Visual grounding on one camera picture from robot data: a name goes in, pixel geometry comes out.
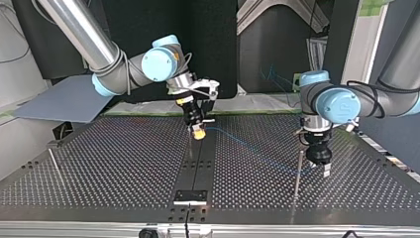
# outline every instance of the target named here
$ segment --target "cable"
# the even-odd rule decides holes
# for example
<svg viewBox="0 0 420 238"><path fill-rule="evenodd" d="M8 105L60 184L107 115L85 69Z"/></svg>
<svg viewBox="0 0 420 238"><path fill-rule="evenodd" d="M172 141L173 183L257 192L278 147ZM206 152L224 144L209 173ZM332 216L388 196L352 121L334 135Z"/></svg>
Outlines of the cable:
<svg viewBox="0 0 420 238"><path fill-rule="evenodd" d="M15 12L15 10L11 7L11 6L9 6L9 5L7 5L7 4L5 4L5 3L1 3L0 2L0 7L5 7L6 9L8 9L8 10L10 10L13 14L15 14L16 15L16 12ZM3 10L1 10L0 9L0 14L6 19L6 21L9 23L9 25L12 27L12 29L13 30L15 30L15 32L23 39L23 40L26 40L25 39L25 36L23 35L23 33L21 33L19 30L18 30L18 28L12 23L12 21L9 19L9 17L3 12ZM0 60L0 63L6 63L6 62L12 62L12 61L16 61L16 60L20 60L20 59L22 59L22 58L24 58L25 56L27 56L28 55L28 53L30 52L30 47L29 47L29 45L28 45L28 47L27 47L27 49L25 50L25 52L21 55L21 56L19 56L19 57L16 57L16 58L14 58L14 59L5 59L5 60Z"/></svg>
<svg viewBox="0 0 420 238"><path fill-rule="evenodd" d="M295 102L293 105L290 105L290 99L289 99L289 96L288 96L288 93L287 93L287 91L277 82L277 81L275 81L275 79L271 79L271 76L274 74L274 76L276 76L276 77L278 77L278 78L280 78L280 79L283 79L284 81L286 81L287 83L289 83L291 86L293 86L293 83L291 83L291 82L289 82L288 81L288 79L286 79L286 78L284 78L284 77L281 77L281 76L279 76L279 75L277 75L277 73L275 73L275 71L274 71L274 69L273 69L273 66L271 65L271 67L269 68L269 73L268 73L268 77L266 77L264 74L263 74L263 70L260 68L260 72L261 72L261 75L262 75L262 78L263 79L265 79L265 80L271 80L277 87L279 87L285 94L286 94L286 98L287 98L287 105L289 106L289 107L291 107L291 108L295 108L296 107L296 105L297 104L299 104L300 103L300 101L297 101L297 102Z"/></svg>
<svg viewBox="0 0 420 238"><path fill-rule="evenodd" d="M235 141L235 142L237 142L238 144L240 144L240 145L244 146L245 148L247 148L247 149L251 150L252 152L254 152L254 153L258 154L258 155L260 155L260 154L261 154L257 148L250 146L248 143L246 143L246 142L242 141L241 139L239 139L239 138L235 137L234 135L230 134L229 132L227 132L227 131L225 131L225 130L223 130L223 129L221 129L221 128L218 128L218 127L207 127L206 129L207 129L207 130L215 130L215 131L221 132L221 133L222 133L222 134L224 134L225 136L227 136L227 137L231 138L232 140L234 140L234 141ZM296 170L294 170L294 169L291 169L291 168L289 168L288 166L286 166L286 165L284 165L284 164L282 164L282 163L280 163L280 162L273 161L273 160L270 160L270 159L262 159L262 160L263 160L266 164L269 164L269 165L271 165L271 166L277 167L280 171L283 171L283 172L286 172L286 173L289 173L289 174L292 174L292 175L297 175L297 174L299 174L299 171L296 171ZM303 176L305 176L306 174L308 174L308 173L310 173L310 172L311 172L311 168L307 168L307 169L305 169L305 170L302 170L300 173L301 173Z"/></svg>
<svg viewBox="0 0 420 238"><path fill-rule="evenodd" d="M387 88L379 87L379 86L368 84L368 83L365 83L365 82L353 81L353 80L350 80L350 81L347 82L347 84L350 84L350 83L359 84L359 85L367 86L367 87L370 87L370 88L374 88L376 90L380 90L380 91L384 91L384 92L390 92L390 93L410 94L410 93L420 92L420 89L401 89L401 88L390 87L386 84L384 86L387 87Z"/></svg>
<svg viewBox="0 0 420 238"><path fill-rule="evenodd" d="M50 22L51 24L56 25L56 22L53 21L52 19L50 19L49 17L46 16L46 14L43 13L43 11L41 11L40 6L38 6L37 1L38 0L31 0L32 1L32 5L34 5L35 10L37 10L37 12L44 18L46 19L48 22Z"/></svg>
<svg viewBox="0 0 420 238"><path fill-rule="evenodd" d="M315 9L316 9L316 5L317 5L317 0L314 1L314 6L312 7L312 12L311 12L311 18L309 20L309 44L308 44L308 56L309 56L309 62L312 62L312 52L311 52L311 39L312 39L312 21L314 20L314 15L315 15Z"/></svg>
<svg viewBox="0 0 420 238"><path fill-rule="evenodd" d="M189 208L190 208L190 205L188 205L188 211L186 212L185 223L184 223L184 227L185 227L185 237L186 237L186 238L189 238L189 229L188 229L188 216L189 216Z"/></svg>
<svg viewBox="0 0 420 238"><path fill-rule="evenodd" d="M186 70L186 68L188 67L189 62L192 59L192 53L188 53L185 55L185 64L180 68L180 70L177 73L182 73Z"/></svg>

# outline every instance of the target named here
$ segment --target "black cable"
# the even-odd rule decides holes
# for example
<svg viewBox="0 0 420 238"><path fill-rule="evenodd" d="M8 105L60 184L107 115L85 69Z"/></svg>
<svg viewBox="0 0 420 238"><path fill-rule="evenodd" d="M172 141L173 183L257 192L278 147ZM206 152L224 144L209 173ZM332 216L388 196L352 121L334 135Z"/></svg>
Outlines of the black cable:
<svg viewBox="0 0 420 238"><path fill-rule="evenodd" d="M352 231L352 230L346 232L346 234L344 234L343 238L348 238L348 237L350 237L350 235L353 235L356 238L363 238L362 236L358 236L358 234L356 234L356 232Z"/></svg>
<svg viewBox="0 0 420 238"><path fill-rule="evenodd" d="M378 79L377 82L382 85L383 87L386 87L387 89L393 90L393 91L398 91L401 93L414 93L414 92L420 92L420 88L415 88L415 89L402 89L402 88L396 88L393 86L389 86L388 84L384 83L382 80Z"/></svg>
<svg viewBox="0 0 420 238"><path fill-rule="evenodd" d="M309 20L309 38L308 38L309 39L309 44L308 44L309 62L312 62L312 52L311 52L312 21L314 20L314 15L315 15L315 9L316 9L317 2L318 2L318 0L314 1L314 6L312 7L312 12L311 12L311 18Z"/></svg>
<svg viewBox="0 0 420 238"><path fill-rule="evenodd" d="M302 145L304 145L304 146L310 146L311 144L309 144L309 143L304 143L303 141L302 141L302 134L300 134L299 133L299 142L300 142L300 144L302 144Z"/></svg>
<svg viewBox="0 0 420 238"><path fill-rule="evenodd" d="M185 218L185 223L184 223L184 227L185 227L185 237L186 237L186 238L189 238L188 216L189 216L189 206L188 206L188 211L186 212L186 218Z"/></svg>
<svg viewBox="0 0 420 238"><path fill-rule="evenodd" d="M372 88L372 87L370 87L370 84L366 84L365 86L367 86L368 88L370 88L370 90L371 90L371 92L373 93L373 96L371 96L370 94L368 94L366 91L363 91L363 90L361 90L361 89L359 89L359 88L356 88L356 87L352 87L352 86L350 86L350 83L352 83L353 81L348 81L347 82L347 87L349 88L349 89L352 89L352 90L355 90L355 91L358 91L358 92L360 92L360 93L362 93L363 95L365 95L366 97L368 97L370 100L372 100L373 101L373 109L371 110L371 112L370 112L370 114L367 116L367 117L370 117L370 116L372 116L375 112L376 112L376 109L377 108L379 108L379 111L380 111L380 116L378 116L377 118L384 118L385 117L385 110L383 109L383 106L382 106L382 104L380 104L380 102L379 102L379 100L378 100L378 98L377 98L377 90L376 89L374 89L374 88Z"/></svg>
<svg viewBox="0 0 420 238"><path fill-rule="evenodd" d="M410 93L420 92L420 89L399 89L399 88L395 88L395 87L391 87L392 89L389 89L390 86L387 86L387 85L385 86L385 88L383 88L383 87L368 84L368 83L365 83L365 82L353 81L353 80L350 80L350 81L347 82L347 84L349 84L349 83L359 84L359 85L367 86L367 87L370 87L370 88L374 88L376 90L380 90L380 91L384 91L384 92L390 92L390 93L410 94Z"/></svg>
<svg viewBox="0 0 420 238"><path fill-rule="evenodd" d="M0 7L2 7L2 6L4 6L4 7L6 7L6 9L9 9L13 14L15 14L16 15L16 13L15 13L15 11L13 10L13 8L11 8L10 6L8 6L8 5L0 5ZM26 40L25 39L25 36L18 30L18 28L12 23L12 21L7 17L7 15L0 9L0 15L2 15L5 19L6 19L6 21L9 23L9 25L16 31L16 33L23 39L23 40ZM22 58L24 58L25 56L27 56L28 55L28 53L30 52L30 47L29 47L29 45L28 45L28 47L27 47L27 49L26 49L26 51L21 55L21 56L19 56L19 57L16 57L16 58L14 58L14 59L6 59L6 60L0 60L0 63L6 63L6 62L12 62L12 61L16 61L16 60L20 60L20 59L22 59Z"/></svg>
<svg viewBox="0 0 420 238"><path fill-rule="evenodd" d="M20 59L24 58L25 56L27 56L28 53L29 53L29 51L30 51L30 48L27 47L27 49L26 49L26 51L25 51L25 53L23 55L21 55L21 56L19 56L17 58L14 58L14 59L2 60L2 61L0 61L0 63L12 62L12 61L20 60Z"/></svg>

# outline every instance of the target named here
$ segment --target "metal plate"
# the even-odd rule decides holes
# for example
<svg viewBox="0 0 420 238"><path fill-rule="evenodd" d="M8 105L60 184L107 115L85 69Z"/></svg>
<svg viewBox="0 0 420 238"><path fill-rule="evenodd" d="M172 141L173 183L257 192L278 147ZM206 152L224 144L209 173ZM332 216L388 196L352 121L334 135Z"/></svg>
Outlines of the metal plate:
<svg viewBox="0 0 420 238"><path fill-rule="evenodd" d="M0 220L184 222L177 190L207 190L188 222L420 226L420 184L335 130L332 174L308 169L293 199L296 115L218 116L202 142L182 118L102 118L51 160L1 181Z"/></svg>
<svg viewBox="0 0 420 238"><path fill-rule="evenodd" d="M300 144L295 115L218 117L207 141L214 175L208 223L420 225L420 185L359 137L336 129L332 175L303 164L294 200ZM204 181L212 179L213 183Z"/></svg>
<svg viewBox="0 0 420 238"><path fill-rule="evenodd" d="M150 221L149 211L167 220L188 142L182 118L102 118L54 150L60 170L52 160L34 163L3 189L0 205L46 209L48 219L65 220L68 209L86 217L134 211L135 221Z"/></svg>

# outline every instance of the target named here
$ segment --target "thin wire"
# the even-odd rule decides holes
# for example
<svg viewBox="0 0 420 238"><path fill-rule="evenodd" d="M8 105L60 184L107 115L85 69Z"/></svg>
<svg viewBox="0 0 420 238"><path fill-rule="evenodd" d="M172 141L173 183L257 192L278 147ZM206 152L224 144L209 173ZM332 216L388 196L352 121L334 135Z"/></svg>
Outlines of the thin wire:
<svg viewBox="0 0 420 238"><path fill-rule="evenodd" d="M193 88L188 88L188 87L171 87L171 88L173 88L173 89L178 89L178 90L188 90L188 91L193 91L193 92L200 93L200 94L202 94L202 95L205 95L205 96L210 97L210 94L209 94L209 93L207 93L207 92L203 92L203 91L200 91L200 90L197 90L197 89L193 89Z"/></svg>
<svg viewBox="0 0 420 238"><path fill-rule="evenodd" d="M190 208L190 205L188 205L188 211L186 212L185 223L184 223L186 238L189 238L189 229L188 229L189 208Z"/></svg>
<svg viewBox="0 0 420 238"><path fill-rule="evenodd" d="M182 68L178 71L178 73L180 72L184 72L186 70L186 68L188 67L189 62L192 59L192 53L188 53L185 55L185 64L182 66Z"/></svg>
<svg viewBox="0 0 420 238"><path fill-rule="evenodd" d="M310 65L311 68L313 68L313 61L312 61L312 52L311 52L311 38L312 38L312 22L314 20L314 15L315 15L315 8L316 8L316 4L317 4L317 0L314 1L314 6L312 7L312 12L311 12L311 19L309 20L309 44L308 44L308 56L309 56L309 62L312 62Z"/></svg>
<svg viewBox="0 0 420 238"><path fill-rule="evenodd" d="M8 9L8 10L10 10L13 14L15 14L16 15L16 12L15 12L15 10L11 7L11 6L9 6L9 5L7 5L7 4L4 4L4 3L0 3L0 7L5 7L6 9ZM23 35L23 33L21 33L19 30L18 30L18 28L12 23L12 21L9 19L9 17L6 15L6 13L4 13L3 12L3 10L1 10L0 9L0 14L6 19L6 21L9 23L9 25L12 27L12 29L13 30L15 30L15 32L23 39L23 40L26 40L25 39L25 36ZM6 59L6 60L0 60L0 63L6 63L6 62L12 62L12 61L16 61L16 60L20 60L20 59L22 59L22 58L24 58L25 56L27 56L28 55L28 53L30 52L30 47L29 47L29 45L28 45L28 47L27 47L27 49L25 50L25 52L21 55L21 56L19 56L19 57L16 57L16 58L14 58L14 59Z"/></svg>
<svg viewBox="0 0 420 238"><path fill-rule="evenodd" d="M287 105L289 106L289 107L291 107L291 108L295 108L296 107L296 105L297 104L299 104L300 103L300 101L297 101L297 102L295 102L293 105L291 105L290 104L290 99L289 99L289 96L288 96L288 93L287 93L287 91L277 82L277 81L275 81L274 79L271 79L271 75L272 74L274 74L274 76L277 76L278 78L280 78L280 79L283 79L284 81L286 81L287 83L289 83L290 85L292 85L293 86L293 83L291 83L291 82L289 82L286 78L284 78L284 77L281 77L281 76L278 76L276 73L275 73L275 71L272 69L272 65L271 65L271 67L269 68L269 73L268 73L268 77L266 77L264 74L263 74L263 70L260 68L260 72L261 72L261 74L262 74L262 78L263 79L265 79L265 80L271 80L277 87L279 87L285 94L286 94L286 98L287 98Z"/></svg>
<svg viewBox="0 0 420 238"><path fill-rule="evenodd" d="M224 135L226 135L227 137L229 137L232 140L234 140L235 142L237 142L238 144L241 144L245 148L251 150L252 152L254 152L256 154L259 154L259 155L261 154L257 148L250 146L248 143L242 141L241 139L235 137L234 135L230 134L229 132L227 132L227 131L225 131L225 130L223 130L221 128L218 128L218 127L207 127L206 129L207 130L215 130L215 131L221 132ZM286 165L284 165L284 164L282 164L280 162L276 162L276 161L273 161L273 160L270 160L270 159L262 159L262 160L265 161L267 164L269 164L271 166L277 167L278 169L280 169L283 172L287 172L287 173L293 174L293 175L298 175L299 174L299 171L296 171L294 169L291 169L288 166L286 166ZM300 174L303 175L303 176L305 176L306 174L308 174L310 172L311 172L311 168L307 168L307 169L301 171Z"/></svg>
<svg viewBox="0 0 420 238"><path fill-rule="evenodd" d="M40 6L38 6L37 0L32 0L32 5L34 5L35 10L37 10L37 12L47 21L49 21L51 24L56 25L56 22L53 21L52 19L48 18L46 16L46 14L43 13L43 11L41 11Z"/></svg>

